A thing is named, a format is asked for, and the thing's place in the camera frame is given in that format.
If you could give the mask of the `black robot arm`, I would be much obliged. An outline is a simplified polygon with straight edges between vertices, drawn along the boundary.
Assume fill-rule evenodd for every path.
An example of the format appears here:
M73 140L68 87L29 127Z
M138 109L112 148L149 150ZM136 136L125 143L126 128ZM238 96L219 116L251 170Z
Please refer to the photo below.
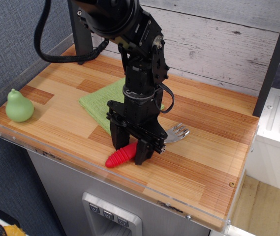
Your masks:
M110 131L116 149L137 139L135 164L165 150L166 131L158 122L163 94L170 89L161 27L137 0L78 0L84 26L117 44L125 74L124 101L109 101Z

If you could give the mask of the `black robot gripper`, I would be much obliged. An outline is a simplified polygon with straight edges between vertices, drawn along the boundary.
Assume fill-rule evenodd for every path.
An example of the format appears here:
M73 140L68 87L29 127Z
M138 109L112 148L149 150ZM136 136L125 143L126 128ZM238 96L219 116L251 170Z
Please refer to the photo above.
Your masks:
M110 132L116 150L129 144L130 136L138 139L134 163L142 165L156 151L165 151L166 132L158 122L163 92L156 92L145 101L125 97L124 102L107 102Z

